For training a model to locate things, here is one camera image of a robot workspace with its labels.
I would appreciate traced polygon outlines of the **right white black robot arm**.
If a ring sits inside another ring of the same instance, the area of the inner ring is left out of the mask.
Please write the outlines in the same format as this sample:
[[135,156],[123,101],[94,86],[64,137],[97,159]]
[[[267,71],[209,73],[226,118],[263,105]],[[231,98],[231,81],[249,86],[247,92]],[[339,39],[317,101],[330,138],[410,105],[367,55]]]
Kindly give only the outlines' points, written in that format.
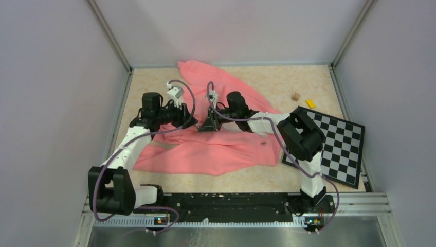
[[289,203],[287,209],[296,216],[315,212],[322,206],[326,194],[321,161],[325,135],[301,109],[288,114],[259,112],[248,107],[240,92],[227,95],[228,106],[218,108],[217,93],[207,90],[208,116],[200,126],[201,132],[217,132],[222,124],[235,123],[243,132],[262,136],[271,134],[284,153],[302,173],[300,199]]

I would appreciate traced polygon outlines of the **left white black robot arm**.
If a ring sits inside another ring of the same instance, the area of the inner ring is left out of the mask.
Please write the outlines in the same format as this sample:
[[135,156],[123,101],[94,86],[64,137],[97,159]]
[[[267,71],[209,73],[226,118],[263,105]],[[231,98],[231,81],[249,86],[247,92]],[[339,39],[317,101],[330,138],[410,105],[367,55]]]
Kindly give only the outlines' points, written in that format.
[[171,124],[179,130],[197,124],[183,94],[179,88],[168,90],[167,104],[163,104],[160,93],[143,94],[142,107],[120,145],[102,165],[93,166],[88,172],[89,205],[94,214],[129,215],[144,205],[153,213],[163,210],[161,187],[134,187],[130,173],[144,148],[156,135],[164,134],[162,125]]

